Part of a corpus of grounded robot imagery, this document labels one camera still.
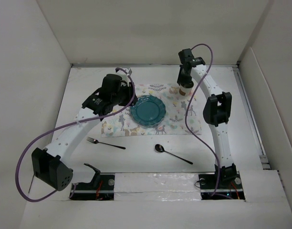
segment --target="spoon handle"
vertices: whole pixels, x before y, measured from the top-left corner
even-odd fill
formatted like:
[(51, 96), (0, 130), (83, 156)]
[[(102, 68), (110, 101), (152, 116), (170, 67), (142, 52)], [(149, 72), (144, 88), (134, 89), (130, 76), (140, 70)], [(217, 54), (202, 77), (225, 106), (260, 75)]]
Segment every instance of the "spoon handle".
[(168, 154), (170, 154), (170, 155), (172, 155), (172, 156), (175, 156), (175, 157), (177, 157), (177, 158), (179, 158), (179, 159), (181, 159), (181, 160), (183, 160), (183, 161), (185, 161), (185, 162), (187, 162), (187, 163), (189, 163), (189, 164), (193, 164), (191, 161), (187, 161), (187, 160), (185, 160), (185, 159), (183, 159), (183, 158), (181, 158), (181, 157), (179, 157), (179, 156), (177, 156), (177, 155), (174, 155), (174, 154), (172, 154), (172, 153), (170, 153), (170, 152), (167, 152), (167, 151), (164, 151), (165, 153), (168, 153)]

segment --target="patterned placemat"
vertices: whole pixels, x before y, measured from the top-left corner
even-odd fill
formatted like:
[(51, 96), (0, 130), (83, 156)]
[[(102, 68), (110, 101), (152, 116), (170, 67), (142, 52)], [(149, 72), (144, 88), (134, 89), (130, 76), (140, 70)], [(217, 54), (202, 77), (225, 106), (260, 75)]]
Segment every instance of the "patterned placemat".
[[(130, 108), (123, 112), (105, 118), (102, 121), (102, 137), (120, 137), (137, 135), (189, 135), (185, 126), (185, 112), (190, 96), (181, 96), (176, 83), (168, 84), (140, 84), (136, 85), (137, 97), (153, 95), (161, 99), (166, 106), (166, 115), (162, 122), (154, 128), (145, 128), (138, 125), (130, 115)], [(121, 109), (114, 107), (113, 112)], [(201, 135), (201, 124), (198, 118), (197, 100), (194, 98), (188, 111), (188, 125), (195, 134)]]

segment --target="orange wire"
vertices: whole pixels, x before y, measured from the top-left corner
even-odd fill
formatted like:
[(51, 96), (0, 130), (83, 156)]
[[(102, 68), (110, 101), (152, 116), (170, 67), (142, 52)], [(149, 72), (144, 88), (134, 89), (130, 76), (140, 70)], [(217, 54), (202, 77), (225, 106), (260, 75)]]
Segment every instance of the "orange wire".
[(102, 187), (102, 184), (103, 184), (103, 181), (101, 181), (100, 183), (99, 183), (99, 187), (98, 187), (98, 189), (96, 190), (96, 198), (95, 199), (97, 199), (98, 197), (99, 197), (99, 191), (100, 191), (100, 188)]
[(237, 194), (237, 199), (240, 199), (240, 196), (238, 194), (237, 188), (235, 187), (235, 185), (231, 182), (232, 186), (235, 188), (236, 194)]

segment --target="blue plate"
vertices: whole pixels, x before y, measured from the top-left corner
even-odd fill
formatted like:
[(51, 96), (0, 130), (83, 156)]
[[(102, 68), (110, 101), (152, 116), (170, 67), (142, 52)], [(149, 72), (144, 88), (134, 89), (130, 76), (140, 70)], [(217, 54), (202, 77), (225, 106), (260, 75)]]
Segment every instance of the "blue plate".
[(166, 114), (165, 104), (152, 95), (138, 98), (135, 106), (130, 108), (132, 118), (140, 125), (151, 128), (157, 126)]

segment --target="silver fork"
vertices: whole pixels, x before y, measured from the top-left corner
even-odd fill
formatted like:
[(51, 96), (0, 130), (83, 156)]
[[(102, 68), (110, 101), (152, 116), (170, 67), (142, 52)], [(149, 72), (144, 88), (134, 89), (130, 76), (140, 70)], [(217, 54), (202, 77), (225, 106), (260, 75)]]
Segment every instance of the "silver fork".
[(108, 146), (114, 146), (114, 147), (117, 147), (117, 148), (120, 148), (120, 149), (126, 149), (125, 147), (122, 147), (122, 146), (115, 146), (115, 145), (112, 145), (112, 144), (108, 144), (108, 143), (104, 143), (104, 142), (99, 142), (98, 140), (94, 139), (94, 138), (91, 138), (91, 137), (87, 137), (87, 141), (88, 142), (91, 142), (93, 144), (105, 144), (105, 145), (108, 145)]

